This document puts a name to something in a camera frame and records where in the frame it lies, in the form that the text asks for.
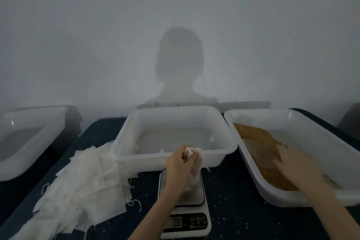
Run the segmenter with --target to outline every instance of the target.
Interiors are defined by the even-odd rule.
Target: person
[[[128,240],[157,240],[160,238],[166,221],[185,189],[190,170],[198,157],[195,152],[184,162],[186,147],[182,145],[166,160],[167,184],[164,193]],[[274,160],[275,165],[307,198],[331,240],[360,239],[359,225],[336,198],[333,189],[323,180],[322,174],[311,156],[283,146],[278,148],[281,162]]]

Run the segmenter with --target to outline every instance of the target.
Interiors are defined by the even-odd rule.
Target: table
[[[294,110],[360,149],[358,140],[307,111]],[[99,147],[114,140],[124,122],[124,118],[114,118],[93,123],[0,227],[0,239],[9,239],[31,218],[31,211],[41,197],[43,185],[54,180],[55,174],[70,162],[69,158],[76,150]],[[160,172],[144,172],[131,182],[134,186],[133,198],[141,202],[141,212],[137,202],[133,206],[126,206],[125,213],[89,229],[86,239],[127,239],[155,203],[159,175]],[[227,155],[210,172],[202,169],[202,176],[212,219],[210,239],[329,239],[312,208],[278,208],[265,202],[238,150]],[[360,206],[350,207],[349,212],[360,222]],[[74,231],[72,234],[59,234],[56,240],[83,238],[83,232]]]

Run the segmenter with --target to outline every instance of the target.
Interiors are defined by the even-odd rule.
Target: forearm
[[[165,189],[128,240],[158,240],[179,196]]]
[[[301,190],[332,240],[360,239],[360,227],[326,183]]]

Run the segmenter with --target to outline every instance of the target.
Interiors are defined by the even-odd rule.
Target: empty white tray
[[[25,172],[65,128],[67,107],[20,109],[0,116],[0,181]]]
[[[342,189],[335,194],[344,206],[360,203],[360,152],[334,134],[290,109],[238,109],[224,117],[239,143],[239,151],[261,196],[280,207],[309,206],[299,191],[283,191],[269,184],[261,175],[233,123],[267,130],[281,143],[308,152],[320,169]]]
[[[157,107],[128,116],[111,154],[135,172],[161,171],[166,158],[182,144],[204,150],[203,167],[218,166],[238,146],[223,116],[212,106]]]

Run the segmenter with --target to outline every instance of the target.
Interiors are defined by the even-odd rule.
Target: digital kitchen scale
[[[166,168],[159,179],[158,198],[166,187]],[[189,178],[184,193],[172,211],[161,239],[201,237],[211,230],[211,219],[201,172],[198,179]]]

